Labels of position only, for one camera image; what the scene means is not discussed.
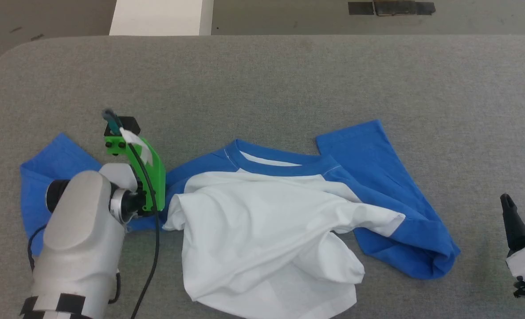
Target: gray fabric surface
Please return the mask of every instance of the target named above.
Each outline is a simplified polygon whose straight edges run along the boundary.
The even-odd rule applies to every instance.
[[[0,318],[29,295],[20,163],[65,132],[101,162],[100,111],[134,115],[167,169],[234,138],[317,153],[313,138],[381,119],[396,152],[462,254],[449,275],[414,280],[364,257],[356,318],[525,318],[512,297],[498,197],[525,208],[525,36],[236,36],[69,38],[22,45],[0,60]],[[129,234],[127,318],[148,274],[153,232]],[[180,232],[161,258],[139,318],[230,318],[192,303]]]

